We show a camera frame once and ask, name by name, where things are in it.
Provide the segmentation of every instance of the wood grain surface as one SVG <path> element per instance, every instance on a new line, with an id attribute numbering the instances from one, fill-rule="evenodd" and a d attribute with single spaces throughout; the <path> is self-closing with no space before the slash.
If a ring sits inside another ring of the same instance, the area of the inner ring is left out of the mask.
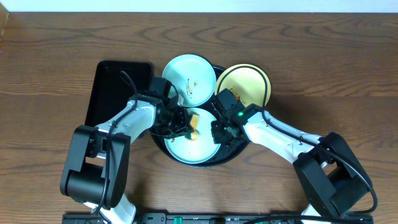
<path id="1" fill-rule="evenodd" d="M 12 13 L 0 42 L 0 223 L 60 223 L 88 212 L 61 195 L 73 130 L 84 123 L 98 62 L 198 54 L 251 63 L 271 81 L 267 109 L 309 133 L 341 134 L 371 176 L 376 223 L 398 222 L 396 14 Z M 196 213 L 301 211 L 291 164 L 254 144 L 194 169 L 148 134 L 131 147 L 126 195 L 141 209 Z M 369 195 L 356 209 L 371 206 Z"/>

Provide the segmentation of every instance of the white plate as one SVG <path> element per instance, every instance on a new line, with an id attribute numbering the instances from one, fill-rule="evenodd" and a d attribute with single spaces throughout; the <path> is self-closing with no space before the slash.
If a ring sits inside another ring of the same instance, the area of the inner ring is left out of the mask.
<path id="1" fill-rule="evenodd" d="M 220 144 L 214 144 L 211 135 L 211 122 L 216 118 L 210 113 L 199 108 L 188 108 L 188 114 L 198 114 L 197 126 L 198 138 L 194 141 L 188 140 L 185 136 L 175 139 L 164 139 L 167 150 L 181 162 L 197 164 L 212 158 Z"/>
<path id="2" fill-rule="evenodd" d="M 206 102 L 216 88 L 216 74 L 208 61 L 197 55 L 181 55 L 171 60 L 162 77 L 175 85 L 183 98 L 182 106 L 194 107 Z M 173 88 L 170 97 L 175 96 Z"/>

